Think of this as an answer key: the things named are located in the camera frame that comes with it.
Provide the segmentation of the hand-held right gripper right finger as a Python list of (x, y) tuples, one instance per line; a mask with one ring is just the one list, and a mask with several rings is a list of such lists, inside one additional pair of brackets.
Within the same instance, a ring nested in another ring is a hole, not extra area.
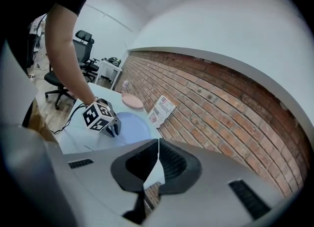
[(161, 140), (200, 162), (197, 181), (180, 194), (165, 195), (144, 227), (269, 227), (290, 203), (278, 189), (233, 158), (174, 140)]

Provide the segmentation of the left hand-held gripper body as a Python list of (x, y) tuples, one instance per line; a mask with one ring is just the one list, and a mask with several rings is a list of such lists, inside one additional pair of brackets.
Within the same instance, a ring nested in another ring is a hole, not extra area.
[(104, 99), (93, 102), (82, 113), (82, 116), (86, 127), (96, 132), (105, 132), (106, 126), (113, 125), (114, 119), (119, 119), (112, 104)]

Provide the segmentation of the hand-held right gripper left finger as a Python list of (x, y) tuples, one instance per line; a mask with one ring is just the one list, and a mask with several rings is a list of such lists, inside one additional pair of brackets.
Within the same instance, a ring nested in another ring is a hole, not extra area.
[(102, 205), (135, 224), (147, 218), (144, 182), (157, 162), (158, 139), (65, 154), (75, 178)]

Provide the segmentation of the big blue plate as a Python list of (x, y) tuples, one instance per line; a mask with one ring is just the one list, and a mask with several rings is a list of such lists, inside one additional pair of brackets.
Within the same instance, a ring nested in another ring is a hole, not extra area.
[(139, 116), (129, 112), (120, 112), (117, 117), (121, 121), (121, 130), (116, 137), (123, 143), (131, 144), (152, 138), (148, 124)]

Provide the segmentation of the person's left forearm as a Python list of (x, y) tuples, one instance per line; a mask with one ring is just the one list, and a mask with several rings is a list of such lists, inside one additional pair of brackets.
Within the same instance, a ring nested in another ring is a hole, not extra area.
[(81, 72), (73, 44), (77, 18), (78, 15), (59, 4), (49, 11), (45, 26), (46, 52), (61, 83), (85, 105), (90, 105), (96, 97)]

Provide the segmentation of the small pink plate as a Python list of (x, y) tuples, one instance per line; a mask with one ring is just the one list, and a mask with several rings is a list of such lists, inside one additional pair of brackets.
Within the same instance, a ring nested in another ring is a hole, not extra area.
[(136, 96), (129, 94), (129, 93), (122, 93), (122, 101), (127, 106), (134, 108), (134, 109), (141, 109), (144, 107), (143, 102), (137, 98)]

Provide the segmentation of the white printed cardboard box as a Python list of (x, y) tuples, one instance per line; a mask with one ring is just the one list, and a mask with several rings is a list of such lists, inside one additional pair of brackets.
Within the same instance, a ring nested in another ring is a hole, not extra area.
[(155, 128), (159, 128), (175, 108), (176, 106), (162, 95), (149, 112), (148, 119)]

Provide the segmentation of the small white table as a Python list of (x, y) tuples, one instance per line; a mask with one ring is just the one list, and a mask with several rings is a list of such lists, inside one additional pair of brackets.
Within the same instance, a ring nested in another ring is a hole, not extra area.
[(107, 69), (111, 69), (112, 71), (116, 72), (116, 75), (114, 76), (114, 79), (111, 81), (110, 90), (113, 90), (120, 73), (122, 73), (122, 68), (120, 68), (118, 66), (115, 66), (115, 65), (113, 65), (112, 63), (109, 63), (106, 60), (103, 60), (101, 62), (100, 66), (99, 66), (99, 70), (97, 71), (96, 78), (94, 80), (94, 84), (97, 84), (99, 78), (101, 76), (105, 75)]

